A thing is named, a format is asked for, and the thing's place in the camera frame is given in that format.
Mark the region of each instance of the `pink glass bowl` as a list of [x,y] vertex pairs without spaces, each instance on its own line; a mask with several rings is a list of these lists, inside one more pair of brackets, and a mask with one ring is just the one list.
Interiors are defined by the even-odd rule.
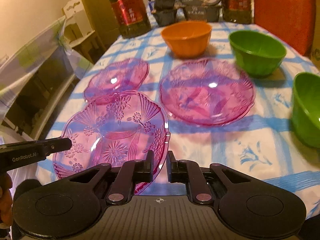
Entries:
[[149,73],[149,63],[138,58],[114,62],[96,74],[84,90],[84,98],[109,95],[114,92],[137,90]]
[[185,61],[160,81],[168,115],[198,125],[223,126],[244,117],[255,89],[244,71],[214,58]]
[[[72,141],[68,151],[53,155],[58,179],[100,163],[119,167],[154,152],[154,178],[164,164],[170,139],[163,108],[137,91],[129,90],[96,98],[65,125],[62,137]],[[148,183],[136,186],[142,192]]]

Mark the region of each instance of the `flower pattern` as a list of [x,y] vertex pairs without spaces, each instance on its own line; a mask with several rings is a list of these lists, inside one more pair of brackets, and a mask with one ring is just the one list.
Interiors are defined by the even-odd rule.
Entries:
[[135,123],[140,122],[140,120],[141,120],[141,114],[138,113],[138,112],[136,112],[136,113],[133,115],[132,120],[133,120]]
[[88,152],[88,150],[84,149],[84,146],[82,145],[82,143],[77,143],[74,147],[73,147],[74,151],[77,153],[81,153],[81,152]]
[[161,139],[161,131],[160,131],[159,128],[154,133],[151,133],[151,135],[155,136],[155,142],[160,141],[160,139]]
[[106,110],[107,110],[107,112],[110,112],[110,111],[114,110],[114,105],[113,105],[113,103],[108,103],[108,104],[106,105]]
[[75,172],[80,172],[81,170],[83,170],[83,167],[80,163],[75,163],[72,165],[72,169]]
[[87,127],[85,127],[85,128],[83,129],[83,132],[84,132],[84,134],[85,134],[86,136],[90,136],[90,135],[93,134],[93,128],[87,126]]
[[68,129],[66,132],[66,137],[69,138],[72,142],[72,146],[76,144],[76,138],[78,137],[78,134],[72,134],[71,129]]
[[117,119],[117,120],[121,120],[122,118],[123,118],[123,116],[124,116],[124,114],[123,114],[123,111],[122,110],[116,110],[115,111],[115,118]]
[[120,143],[120,141],[113,141],[105,148],[105,152],[102,155],[105,161],[113,166],[123,162],[127,152],[126,145]]
[[155,152],[156,149],[157,149],[157,144],[156,144],[155,142],[153,142],[153,143],[151,143],[151,144],[149,145],[149,147],[148,147],[147,149],[145,149],[143,152],[146,153],[146,152],[148,152],[148,151],[150,151],[150,150],[153,151],[153,152]]
[[151,122],[147,121],[144,125],[143,125],[143,130],[145,133],[148,133],[151,131],[151,128],[155,128],[156,126],[151,124]]
[[96,119],[97,126],[102,126],[106,123],[106,119],[103,116],[98,116]]
[[118,97],[115,102],[116,108],[119,110],[124,110],[126,107],[130,108],[131,106],[128,104],[129,100],[130,97]]
[[161,156],[161,154],[163,152],[163,148],[164,148],[164,141],[165,141],[165,137],[160,138],[157,141],[157,150],[156,150],[156,154],[155,154],[156,159],[160,159],[160,156]]
[[64,151],[63,153],[68,158],[72,158],[75,155],[75,152],[71,151],[71,149],[67,150],[67,151]]

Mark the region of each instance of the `screw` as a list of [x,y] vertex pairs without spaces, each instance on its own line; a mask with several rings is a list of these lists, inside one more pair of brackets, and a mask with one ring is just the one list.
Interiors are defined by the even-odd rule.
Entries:
[[199,201],[209,201],[212,198],[209,194],[201,193],[196,196],[196,199]]
[[124,196],[122,194],[119,193],[113,193],[111,195],[108,196],[108,199],[114,202],[118,202],[120,200],[124,199]]

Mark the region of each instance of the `cabinet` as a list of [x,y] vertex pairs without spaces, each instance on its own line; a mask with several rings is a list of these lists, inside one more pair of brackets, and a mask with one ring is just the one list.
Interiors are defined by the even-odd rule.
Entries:
[[109,48],[120,35],[109,0],[82,0],[91,25]]

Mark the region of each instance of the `table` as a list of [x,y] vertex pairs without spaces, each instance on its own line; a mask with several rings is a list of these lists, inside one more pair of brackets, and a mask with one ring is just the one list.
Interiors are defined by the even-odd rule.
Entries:
[[[210,46],[205,56],[234,61],[228,34],[239,29],[269,34],[257,25],[213,23]],[[79,82],[54,123],[48,138],[61,135],[68,119],[85,106],[83,91],[99,70],[114,61],[137,57],[150,63],[150,71],[139,91],[159,102],[159,80],[182,60],[174,58],[161,38],[162,28],[135,39],[119,38]],[[223,127],[189,125],[169,117],[169,150],[177,160],[196,161],[202,167],[222,163],[252,177],[294,192],[306,205],[307,218],[320,213],[319,151],[304,146],[290,131],[291,93],[294,76],[303,71],[318,73],[311,61],[286,45],[281,67],[265,79],[252,79],[256,86],[255,104],[241,120]],[[38,163],[41,183],[56,180],[52,156]],[[185,194],[183,184],[169,184],[164,165],[144,195]]]

